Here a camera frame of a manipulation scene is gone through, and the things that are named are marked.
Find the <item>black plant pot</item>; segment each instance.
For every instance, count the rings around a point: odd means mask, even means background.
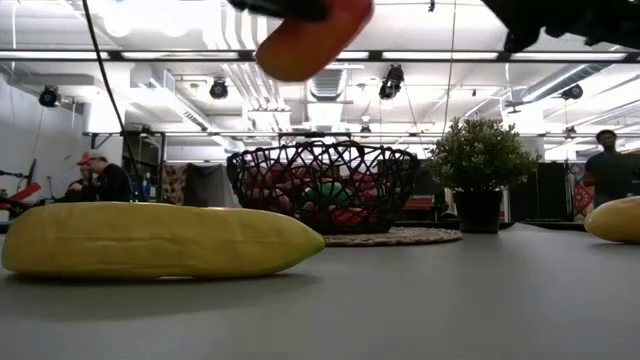
[[[460,231],[497,234],[500,224],[502,191],[465,191],[453,194]]]

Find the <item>black wire basket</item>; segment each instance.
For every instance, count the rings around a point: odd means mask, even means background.
[[[388,232],[418,167],[407,151],[355,141],[257,148],[227,158],[244,208],[288,215],[325,235]]]

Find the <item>potted plant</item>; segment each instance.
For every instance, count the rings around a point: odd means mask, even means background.
[[[430,151],[434,180],[454,191],[460,230],[497,233],[502,191],[526,181],[538,154],[522,148],[515,125],[501,119],[454,119],[450,131]]]

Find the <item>table surface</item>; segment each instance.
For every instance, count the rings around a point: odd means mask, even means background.
[[[640,246],[516,225],[326,249],[263,279],[0,275],[0,359],[637,359]]]

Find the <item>round jute mat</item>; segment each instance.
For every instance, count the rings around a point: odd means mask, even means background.
[[[425,245],[462,239],[455,230],[394,227],[386,234],[326,235],[328,247]]]

